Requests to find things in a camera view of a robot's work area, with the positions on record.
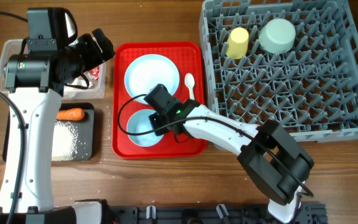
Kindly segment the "small white tissue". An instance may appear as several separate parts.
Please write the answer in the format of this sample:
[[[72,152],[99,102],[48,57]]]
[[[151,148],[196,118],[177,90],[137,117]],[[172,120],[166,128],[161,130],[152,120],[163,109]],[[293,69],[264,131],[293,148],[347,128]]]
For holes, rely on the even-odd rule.
[[[71,83],[65,85],[65,90],[75,91],[75,90],[89,90],[96,88],[98,86],[98,81],[94,80],[92,76],[84,75],[83,77],[78,77]]]

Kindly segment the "light blue bowl with scrap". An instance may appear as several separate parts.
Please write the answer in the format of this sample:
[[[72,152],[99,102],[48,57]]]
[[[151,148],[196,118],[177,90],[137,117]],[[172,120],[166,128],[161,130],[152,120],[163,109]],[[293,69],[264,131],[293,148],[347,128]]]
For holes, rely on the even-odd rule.
[[[262,48],[271,54],[284,54],[294,44],[295,26],[286,19],[273,19],[260,31],[259,42]]]

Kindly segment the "orange carrot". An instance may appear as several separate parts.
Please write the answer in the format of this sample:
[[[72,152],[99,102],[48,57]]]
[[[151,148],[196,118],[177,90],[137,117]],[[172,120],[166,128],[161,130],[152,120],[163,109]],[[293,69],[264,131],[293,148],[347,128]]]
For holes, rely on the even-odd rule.
[[[85,117],[85,111],[81,108],[61,110],[57,114],[57,120],[63,120],[63,121],[81,121],[84,117]]]

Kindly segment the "white plastic spoon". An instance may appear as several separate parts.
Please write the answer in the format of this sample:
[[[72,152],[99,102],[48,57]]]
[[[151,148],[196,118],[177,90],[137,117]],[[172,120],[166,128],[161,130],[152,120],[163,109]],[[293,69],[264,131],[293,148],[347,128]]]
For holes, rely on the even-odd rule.
[[[189,98],[194,100],[195,99],[195,95],[194,95],[194,91],[193,88],[195,86],[195,79],[193,77],[193,75],[191,73],[187,73],[185,75],[185,85],[188,88],[189,91]]]

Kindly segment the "grey plastic dishwasher rack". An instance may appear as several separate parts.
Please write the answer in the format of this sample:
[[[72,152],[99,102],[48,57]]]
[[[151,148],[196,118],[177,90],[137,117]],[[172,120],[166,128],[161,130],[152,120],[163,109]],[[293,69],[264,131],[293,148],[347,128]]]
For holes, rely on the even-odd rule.
[[[284,54],[259,42],[273,19],[295,26]],[[237,27],[249,43],[235,60],[226,50]],[[347,1],[205,1],[199,30],[209,109],[245,123],[276,120],[297,141],[358,139],[358,33]]]

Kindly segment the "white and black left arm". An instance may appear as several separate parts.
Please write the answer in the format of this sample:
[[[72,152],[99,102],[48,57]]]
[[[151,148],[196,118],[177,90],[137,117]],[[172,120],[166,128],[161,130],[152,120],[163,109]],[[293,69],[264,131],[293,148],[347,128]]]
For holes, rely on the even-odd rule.
[[[0,223],[114,223],[106,200],[78,200],[55,207],[51,183],[53,132],[64,88],[114,57],[101,29],[68,34],[71,12],[30,8],[29,36],[5,68],[10,107],[6,168],[0,190]]]

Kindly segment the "white rice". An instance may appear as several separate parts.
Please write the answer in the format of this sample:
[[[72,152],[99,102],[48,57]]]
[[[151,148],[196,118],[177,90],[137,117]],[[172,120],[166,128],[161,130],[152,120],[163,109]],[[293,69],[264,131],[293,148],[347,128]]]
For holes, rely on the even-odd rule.
[[[56,121],[53,132],[52,161],[71,161],[83,159],[83,152],[88,155],[89,146],[77,126],[70,121]]]

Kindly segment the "light blue plate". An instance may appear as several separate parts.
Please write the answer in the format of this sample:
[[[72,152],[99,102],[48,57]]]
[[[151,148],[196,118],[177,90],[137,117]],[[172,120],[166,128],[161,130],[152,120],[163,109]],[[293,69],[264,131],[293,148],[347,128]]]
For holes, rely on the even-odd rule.
[[[124,75],[124,84],[131,98],[147,94],[157,84],[164,85],[169,94],[174,95],[180,84],[180,74],[169,58],[147,54],[131,62]]]

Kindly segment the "red plastic tray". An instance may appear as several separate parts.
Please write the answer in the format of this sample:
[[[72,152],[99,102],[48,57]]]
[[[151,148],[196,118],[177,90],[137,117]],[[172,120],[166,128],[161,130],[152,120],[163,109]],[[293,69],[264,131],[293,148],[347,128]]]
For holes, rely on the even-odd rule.
[[[201,154],[207,146],[207,141],[202,139],[188,138],[181,134],[178,142],[174,134],[169,132],[162,136],[162,140],[150,147],[135,145],[130,136],[124,134],[117,126],[123,127],[129,118],[137,111],[150,107],[133,101],[123,110],[120,117],[120,107],[131,99],[124,86],[124,75],[128,66],[136,58],[147,54],[159,54],[169,58],[177,67],[180,74],[180,84],[174,96],[180,101],[189,98],[188,88],[184,84],[184,77],[191,73],[195,79],[193,89],[195,100],[204,103],[204,75],[202,68],[202,55],[200,48],[192,41],[173,42],[138,42],[122,44],[116,50],[114,59],[113,100],[112,100],[112,150],[123,159],[151,159],[162,157],[186,157]]]

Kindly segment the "clear plastic bin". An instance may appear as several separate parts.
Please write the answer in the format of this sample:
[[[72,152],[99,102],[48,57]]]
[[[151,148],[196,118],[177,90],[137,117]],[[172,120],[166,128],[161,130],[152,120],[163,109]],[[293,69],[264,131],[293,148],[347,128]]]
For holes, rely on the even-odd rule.
[[[7,40],[2,49],[0,58],[0,91],[3,94],[8,94],[8,90],[5,88],[6,82],[4,77],[4,66],[9,60],[9,57],[14,54],[18,54],[21,49],[21,39]],[[104,98],[105,86],[106,86],[106,74],[107,74],[107,63],[104,62],[100,66],[100,74],[98,86],[89,90],[75,90],[68,91],[64,88],[63,100],[90,100],[97,98]]]

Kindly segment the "red snack wrapper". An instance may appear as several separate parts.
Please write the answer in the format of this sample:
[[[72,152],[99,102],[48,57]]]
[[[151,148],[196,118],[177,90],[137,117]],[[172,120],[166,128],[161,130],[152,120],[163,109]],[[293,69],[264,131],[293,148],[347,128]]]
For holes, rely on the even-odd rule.
[[[100,66],[97,66],[91,70],[88,70],[88,75],[93,80],[97,80],[99,78],[99,74],[100,74]]]

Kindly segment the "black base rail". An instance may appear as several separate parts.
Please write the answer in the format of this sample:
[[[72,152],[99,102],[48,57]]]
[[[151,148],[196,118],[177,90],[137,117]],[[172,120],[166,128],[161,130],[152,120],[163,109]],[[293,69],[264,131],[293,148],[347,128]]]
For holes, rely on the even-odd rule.
[[[251,224],[278,223],[264,204],[244,207],[155,207],[115,206],[110,208],[114,223],[122,224]]]

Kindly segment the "light blue rice bowl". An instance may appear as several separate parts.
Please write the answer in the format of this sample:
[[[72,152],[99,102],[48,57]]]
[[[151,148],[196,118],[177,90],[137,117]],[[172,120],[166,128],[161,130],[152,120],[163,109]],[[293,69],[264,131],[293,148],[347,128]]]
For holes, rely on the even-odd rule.
[[[143,133],[153,129],[149,116],[154,114],[154,110],[144,109],[134,113],[127,122],[127,132]],[[142,147],[150,147],[161,141],[163,135],[157,136],[155,133],[149,133],[140,136],[129,135],[129,139],[136,145]]]

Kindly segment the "yellow plastic cup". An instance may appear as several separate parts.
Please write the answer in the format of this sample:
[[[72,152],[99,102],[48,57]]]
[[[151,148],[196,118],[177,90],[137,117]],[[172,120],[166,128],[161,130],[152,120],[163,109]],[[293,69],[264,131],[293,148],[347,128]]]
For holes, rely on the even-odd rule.
[[[226,55],[231,59],[240,59],[246,55],[249,43],[249,33],[245,28],[233,29],[227,40]]]

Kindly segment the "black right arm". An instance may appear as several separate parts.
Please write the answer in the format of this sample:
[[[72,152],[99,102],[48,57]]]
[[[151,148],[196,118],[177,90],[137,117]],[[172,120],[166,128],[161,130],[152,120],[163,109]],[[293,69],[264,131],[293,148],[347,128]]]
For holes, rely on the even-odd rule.
[[[162,84],[151,89],[144,100],[155,110],[150,122],[156,134],[186,134],[236,155],[256,187],[269,198],[268,212],[277,221],[294,222],[301,210],[301,197],[313,196],[305,182],[314,161],[277,121],[261,125],[235,121],[195,100],[181,102]]]

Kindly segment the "black plastic tray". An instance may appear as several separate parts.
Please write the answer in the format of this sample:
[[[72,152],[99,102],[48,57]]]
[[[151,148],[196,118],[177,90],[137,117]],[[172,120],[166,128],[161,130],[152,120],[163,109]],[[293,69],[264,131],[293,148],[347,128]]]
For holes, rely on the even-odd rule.
[[[94,106],[91,103],[62,103],[60,110],[69,110],[72,108],[81,108],[85,111],[85,117],[81,121],[70,121],[78,127],[81,134],[84,135],[85,139],[89,141],[89,146],[86,155],[84,152],[80,154],[84,156],[83,159],[75,159],[72,161],[83,161],[89,160],[93,154],[93,131],[94,131]]]

